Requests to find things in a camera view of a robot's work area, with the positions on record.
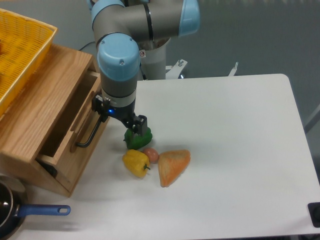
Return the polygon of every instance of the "wooden drawer unit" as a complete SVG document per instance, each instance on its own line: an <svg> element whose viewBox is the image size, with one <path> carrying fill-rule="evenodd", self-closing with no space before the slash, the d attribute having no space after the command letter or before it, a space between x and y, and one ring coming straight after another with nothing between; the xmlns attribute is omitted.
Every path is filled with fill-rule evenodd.
<svg viewBox="0 0 320 240"><path fill-rule="evenodd" d="M52 45L25 89L0 119L0 171L70 196L106 127L85 142L99 115L91 99L101 90L92 55Z"/></svg>

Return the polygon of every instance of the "blue pan handle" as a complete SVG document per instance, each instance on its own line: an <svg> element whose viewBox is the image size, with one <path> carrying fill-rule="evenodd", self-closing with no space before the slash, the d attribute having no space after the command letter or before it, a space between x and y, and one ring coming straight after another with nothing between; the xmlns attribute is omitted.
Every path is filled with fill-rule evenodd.
<svg viewBox="0 0 320 240"><path fill-rule="evenodd" d="M23 218L28 215L51 215L67 216L71 212L68 205L42 205L42 204L23 204L20 205L17 217Z"/></svg>

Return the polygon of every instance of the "yellow bell pepper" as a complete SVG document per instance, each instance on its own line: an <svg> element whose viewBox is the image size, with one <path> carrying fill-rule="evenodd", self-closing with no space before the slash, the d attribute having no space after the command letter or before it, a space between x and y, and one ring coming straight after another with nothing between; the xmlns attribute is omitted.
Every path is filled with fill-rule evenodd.
<svg viewBox="0 0 320 240"><path fill-rule="evenodd" d="M137 150L129 150L122 157L122 161L127 169L138 178L143 178L150 169L150 162L147 155Z"/></svg>

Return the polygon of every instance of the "black metal handle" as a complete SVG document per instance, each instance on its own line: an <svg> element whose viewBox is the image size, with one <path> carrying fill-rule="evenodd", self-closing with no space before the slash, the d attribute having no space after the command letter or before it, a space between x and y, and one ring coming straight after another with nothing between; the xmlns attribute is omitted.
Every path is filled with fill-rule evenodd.
<svg viewBox="0 0 320 240"><path fill-rule="evenodd" d="M90 145L90 143L92 142L92 140L94 139L94 136L96 135L98 128L100 127L100 124L102 123L102 117L100 116L98 121L96 122L88 140L85 143L81 143L81 142L76 142L75 145L79 148L86 148Z"/></svg>

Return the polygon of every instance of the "fake cheese wedge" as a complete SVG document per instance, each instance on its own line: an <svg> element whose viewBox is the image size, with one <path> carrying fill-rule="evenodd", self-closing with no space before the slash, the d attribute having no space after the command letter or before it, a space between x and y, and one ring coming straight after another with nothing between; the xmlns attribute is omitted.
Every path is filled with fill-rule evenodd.
<svg viewBox="0 0 320 240"><path fill-rule="evenodd" d="M187 168L189 162L190 152L188 150L161 153L158 161L161 187L169 187Z"/></svg>

